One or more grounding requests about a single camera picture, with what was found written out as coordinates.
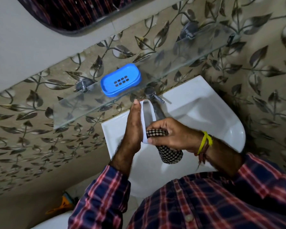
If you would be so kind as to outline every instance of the yellow thread bracelet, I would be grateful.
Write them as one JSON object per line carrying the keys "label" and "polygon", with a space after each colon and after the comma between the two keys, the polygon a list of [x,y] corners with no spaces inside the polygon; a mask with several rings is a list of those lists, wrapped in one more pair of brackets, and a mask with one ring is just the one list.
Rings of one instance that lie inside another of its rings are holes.
{"label": "yellow thread bracelet", "polygon": [[201,141],[201,144],[200,144],[200,147],[199,147],[199,150],[198,150],[197,155],[201,152],[201,150],[202,150],[204,144],[206,143],[206,139],[208,139],[209,146],[212,146],[212,144],[213,144],[213,140],[212,140],[212,138],[208,135],[208,133],[205,132],[205,131],[202,131],[202,132],[204,133],[204,136],[203,136],[203,138],[202,138],[202,141]]}

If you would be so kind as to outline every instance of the sink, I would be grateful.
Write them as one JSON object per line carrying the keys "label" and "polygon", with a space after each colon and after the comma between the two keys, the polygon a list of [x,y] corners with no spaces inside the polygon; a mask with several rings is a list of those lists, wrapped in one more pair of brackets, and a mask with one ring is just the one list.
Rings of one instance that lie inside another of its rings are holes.
{"label": "sink", "polygon": [[[238,152],[244,148],[245,130],[242,123],[201,76],[160,97],[165,100],[165,104],[160,106],[167,117],[171,116],[188,127],[207,131]],[[129,111],[126,111],[102,123],[111,158],[124,136],[128,114]],[[198,157],[185,150],[183,153],[180,162],[169,165],[162,162],[155,146],[141,143],[141,150],[133,158],[129,177],[130,194],[145,198],[173,179],[216,170],[208,162],[198,168]]]}

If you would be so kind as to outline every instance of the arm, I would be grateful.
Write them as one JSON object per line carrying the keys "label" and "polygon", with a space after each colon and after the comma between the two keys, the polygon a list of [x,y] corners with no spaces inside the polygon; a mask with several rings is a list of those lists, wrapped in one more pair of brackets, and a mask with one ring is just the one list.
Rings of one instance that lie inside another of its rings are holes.
{"label": "arm", "polygon": [[122,228],[122,213],[127,210],[130,194],[131,163],[142,139],[141,105],[135,100],[121,145],[98,179],[86,189],[69,218],[69,229]]}
{"label": "arm", "polygon": [[[149,143],[185,149],[195,155],[203,137],[202,132],[173,118],[153,122],[147,130],[151,128],[166,129],[169,135],[149,138]],[[206,151],[206,159],[233,180],[234,186],[229,191],[248,204],[286,215],[286,175],[252,154],[243,156],[221,140],[212,138],[213,146]]]}

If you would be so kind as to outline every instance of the rolled-up sleeve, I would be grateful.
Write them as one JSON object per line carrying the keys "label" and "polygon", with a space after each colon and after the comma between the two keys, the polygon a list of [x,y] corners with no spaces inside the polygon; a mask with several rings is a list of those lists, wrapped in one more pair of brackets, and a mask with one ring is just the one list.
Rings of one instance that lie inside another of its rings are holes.
{"label": "rolled-up sleeve", "polygon": [[233,180],[235,194],[245,202],[286,215],[286,174],[251,153]]}
{"label": "rolled-up sleeve", "polygon": [[130,182],[127,177],[107,165],[76,205],[69,218],[68,228],[120,228],[129,194]]}

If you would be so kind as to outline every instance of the shirt button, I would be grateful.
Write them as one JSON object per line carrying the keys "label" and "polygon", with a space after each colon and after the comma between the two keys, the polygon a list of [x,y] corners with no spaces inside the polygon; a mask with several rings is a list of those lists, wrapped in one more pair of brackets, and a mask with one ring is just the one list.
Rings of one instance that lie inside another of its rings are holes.
{"label": "shirt button", "polygon": [[186,220],[187,223],[193,221],[193,219],[194,219],[194,218],[193,218],[192,215],[186,215],[186,216],[185,216],[185,220]]}

